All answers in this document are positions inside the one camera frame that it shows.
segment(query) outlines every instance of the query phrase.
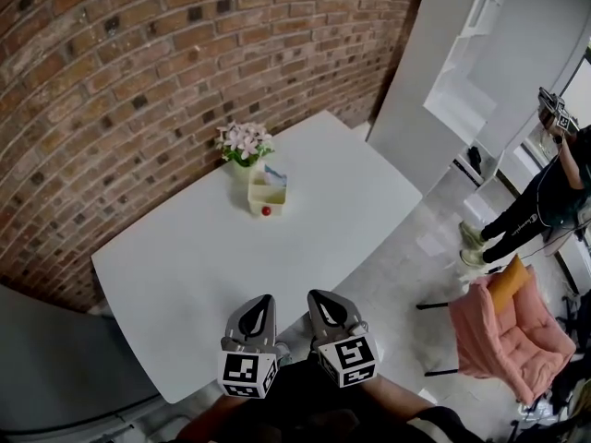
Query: cable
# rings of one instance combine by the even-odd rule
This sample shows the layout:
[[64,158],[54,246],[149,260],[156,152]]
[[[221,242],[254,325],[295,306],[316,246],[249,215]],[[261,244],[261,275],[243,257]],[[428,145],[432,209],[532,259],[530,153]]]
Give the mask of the cable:
[[[582,225],[579,225],[577,228],[572,228],[571,230],[567,231],[565,234],[558,236],[556,238],[554,238],[552,241],[550,241],[547,245],[543,245],[542,247],[540,247],[539,249],[537,249],[536,251],[534,251],[533,253],[528,254],[527,256],[523,256],[522,259],[527,259],[528,257],[532,257],[535,253],[539,253],[542,249],[544,249],[546,246],[550,246],[553,245],[554,243],[556,243],[558,240],[560,240],[561,238],[564,238],[564,236],[566,236],[569,233],[574,232],[575,230],[578,230],[579,228],[585,228],[589,223],[591,223],[591,220],[587,220],[585,223],[583,223]],[[504,264],[502,266],[496,266],[497,268],[501,268],[504,269],[507,266],[509,266],[509,263]]]
[[554,163],[556,162],[556,160],[559,159],[559,157],[561,156],[561,152],[562,152],[562,146],[558,151],[558,154],[554,157],[554,159],[550,162],[549,166],[546,168],[546,171],[544,172],[544,175],[542,175],[542,178],[539,180],[539,182],[537,183],[537,188],[536,188],[536,211],[537,211],[537,217],[539,218],[540,222],[547,228],[552,228],[551,225],[547,225],[544,223],[544,221],[542,220],[542,215],[539,212],[539,188],[542,185],[542,182],[544,182],[544,179],[546,178],[546,175],[548,174],[548,172],[550,171],[550,169],[552,169],[552,166],[554,165]]

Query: flower pot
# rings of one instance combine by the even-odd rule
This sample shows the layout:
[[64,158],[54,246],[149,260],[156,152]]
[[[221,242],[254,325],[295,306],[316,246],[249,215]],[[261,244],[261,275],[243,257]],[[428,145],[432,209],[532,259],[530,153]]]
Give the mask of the flower pot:
[[241,166],[236,161],[232,161],[233,170],[234,170],[234,178],[244,184],[248,184],[248,179],[250,178],[250,173],[253,170],[256,170],[261,163],[261,160],[258,160],[254,164],[248,167]]

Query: orange cushion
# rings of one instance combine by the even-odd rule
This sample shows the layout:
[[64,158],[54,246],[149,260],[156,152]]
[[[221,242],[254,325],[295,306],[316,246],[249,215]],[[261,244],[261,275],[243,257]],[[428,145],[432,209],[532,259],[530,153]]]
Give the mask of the orange cushion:
[[521,259],[515,255],[509,266],[503,272],[496,274],[488,286],[492,304],[495,307],[495,315],[502,312],[528,279],[529,272]]

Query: flower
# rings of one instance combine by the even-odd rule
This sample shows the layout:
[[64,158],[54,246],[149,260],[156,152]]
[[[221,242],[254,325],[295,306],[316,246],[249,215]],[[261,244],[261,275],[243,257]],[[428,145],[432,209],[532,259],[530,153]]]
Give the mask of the flower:
[[220,136],[215,139],[215,147],[218,150],[222,150],[224,142],[225,142],[225,138],[223,137],[223,133],[220,133]]
[[265,142],[269,141],[273,137],[269,133],[267,133],[267,130],[264,130],[263,132],[259,133],[258,138],[261,142]]
[[233,151],[236,148],[238,148],[238,146],[240,145],[240,143],[242,143],[244,138],[245,138],[244,132],[237,130],[237,129],[231,129],[228,132],[228,139],[223,144],[225,146],[229,146],[230,150]]
[[258,145],[259,145],[259,142],[256,139],[251,138],[251,137],[244,138],[242,143],[240,143],[240,145],[238,145],[238,148],[240,148],[242,150],[242,154],[240,155],[240,158],[242,160],[244,160],[248,156],[250,156],[251,154],[258,154],[258,152],[257,152]]

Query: white shelf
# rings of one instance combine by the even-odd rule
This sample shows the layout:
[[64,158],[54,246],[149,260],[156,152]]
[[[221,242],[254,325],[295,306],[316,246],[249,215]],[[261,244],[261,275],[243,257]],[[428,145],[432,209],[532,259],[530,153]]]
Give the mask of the white shelf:
[[503,0],[474,0],[464,29],[424,102],[424,107],[470,146],[497,104],[467,79],[486,36],[492,32]]

